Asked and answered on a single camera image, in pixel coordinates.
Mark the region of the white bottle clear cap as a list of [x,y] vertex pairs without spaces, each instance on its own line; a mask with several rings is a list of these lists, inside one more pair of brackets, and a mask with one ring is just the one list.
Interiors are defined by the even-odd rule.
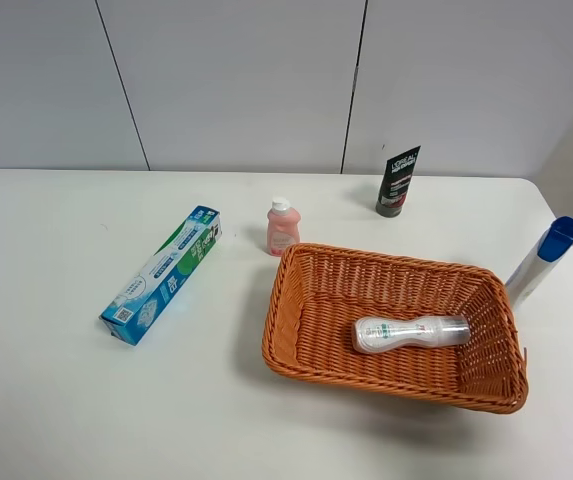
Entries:
[[351,330],[353,347],[379,354],[403,347],[444,348],[467,343],[468,321],[462,316],[423,316],[413,320],[363,317]]

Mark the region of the orange wicker basket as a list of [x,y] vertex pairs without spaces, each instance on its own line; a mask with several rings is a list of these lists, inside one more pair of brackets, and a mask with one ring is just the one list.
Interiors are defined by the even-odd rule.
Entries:
[[470,265],[290,246],[262,354],[289,378],[469,410],[510,414],[528,395],[504,284]]

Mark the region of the blue toothpaste box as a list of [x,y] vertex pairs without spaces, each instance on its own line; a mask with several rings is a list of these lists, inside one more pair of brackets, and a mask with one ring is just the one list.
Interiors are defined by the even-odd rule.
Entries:
[[196,207],[102,311],[111,335],[137,345],[221,234],[220,212]]

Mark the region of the pink bottle white cap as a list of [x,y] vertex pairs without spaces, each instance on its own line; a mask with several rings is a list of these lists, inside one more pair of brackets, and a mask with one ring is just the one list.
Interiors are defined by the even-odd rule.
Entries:
[[274,197],[267,213],[267,251],[281,256],[291,245],[300,242],[300,213],[284,197]]

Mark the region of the black L'Oreal tube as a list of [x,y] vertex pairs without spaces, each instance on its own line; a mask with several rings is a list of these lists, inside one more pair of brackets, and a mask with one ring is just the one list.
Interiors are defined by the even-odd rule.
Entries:
[[401,213],[419,152],[417,146],[387,161],[375,207],[379,215],[394,218]]

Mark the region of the white tube blue cap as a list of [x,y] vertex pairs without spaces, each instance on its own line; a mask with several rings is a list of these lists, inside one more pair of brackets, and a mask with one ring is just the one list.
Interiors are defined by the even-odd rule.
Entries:
[[573,246],[573,218],[556,218],[505,283],[512,310],[532,294]]

